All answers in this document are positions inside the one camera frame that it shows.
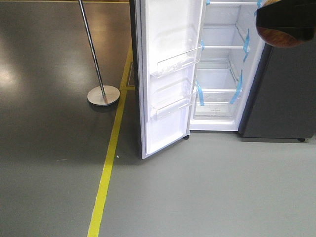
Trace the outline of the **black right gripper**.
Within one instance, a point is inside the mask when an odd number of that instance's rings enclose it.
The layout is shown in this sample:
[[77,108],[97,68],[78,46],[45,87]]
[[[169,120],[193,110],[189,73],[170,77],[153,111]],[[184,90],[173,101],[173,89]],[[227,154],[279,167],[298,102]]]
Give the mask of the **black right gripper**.
[[256,10],[257,31],[285,33],[306,42],[316,35],[316,2],[314,0],[267,0]]

